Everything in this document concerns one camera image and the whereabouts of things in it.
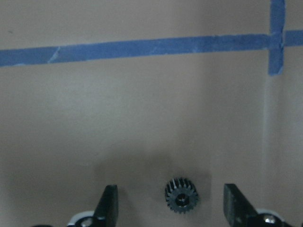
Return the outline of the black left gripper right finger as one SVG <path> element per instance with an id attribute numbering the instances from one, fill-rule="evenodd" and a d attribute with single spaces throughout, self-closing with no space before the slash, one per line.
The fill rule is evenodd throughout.
<path id="1" fill-rule="evenodd" d="M 230 227 L 252 227 L 258 216 L 256 209 L 233 183 L 224 185 L 223 213 Z"/>

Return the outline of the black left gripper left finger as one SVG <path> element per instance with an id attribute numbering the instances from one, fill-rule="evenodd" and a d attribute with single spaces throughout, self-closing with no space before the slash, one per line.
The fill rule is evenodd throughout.
<path id="1" fill-rule="evenodd" d="M 117 185 L 105 187 L 93 216 L 100 220 L 117 220 Z"/>

